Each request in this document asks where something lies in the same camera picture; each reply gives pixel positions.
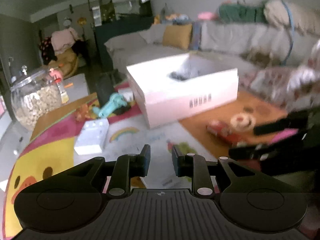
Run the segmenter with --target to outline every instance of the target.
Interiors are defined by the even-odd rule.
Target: barcode label
[[[207,102],[210,102],[211,99],[212,99],[211,94],[205,95],[203,97],[194,98],[189,101],[189,107],[193,108],[193,107],[201,106],[202,104],[206,104]]]

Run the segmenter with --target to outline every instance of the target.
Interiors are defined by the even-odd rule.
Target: rainbow print
[[[111,136],[110,142],[112,142],[112,141],[117,141],[121,135],[128,134],[128,133],[134,134],[134,133],[137,133],[137,132],[139,132],[139,129],[137,129],[137,128],[135,128],[135,127],[126,127],[126,128],[123,128],[123,129],[115,132],[115,133]]]

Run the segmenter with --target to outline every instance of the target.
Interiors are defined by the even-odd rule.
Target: white box
[[[130,88],[122,88],[118,90],[118,93],[122,95],[127,102],[134,101],[133,92]]]
[[[78,155],[102,153],[108,128],[107,119],[85,122],[74,146],[76,153]]]
[[[196,55],[160,58],[127,69],[129,85],[150,128],[237,99],[238,70]],[[172,72],[189,79],[175,80]]]

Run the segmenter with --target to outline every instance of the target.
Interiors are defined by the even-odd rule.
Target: red toy car
[[[240,134],[233,132],[225,122],[212,120],[206,127],[209,133],[221,138],[231,146],[247,145],[245,139]]]

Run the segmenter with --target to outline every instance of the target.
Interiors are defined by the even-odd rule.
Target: blue toy
[[[122,106],[127,106],[127,102],[124,100],[124,97],[119,93],[113,93],[110,96],[108,103],[106,103],[102,108],[98,108],[94,106],[92,111],[99,118],[107,118],[110,114],[112,114],[116,109],[121,108]]]

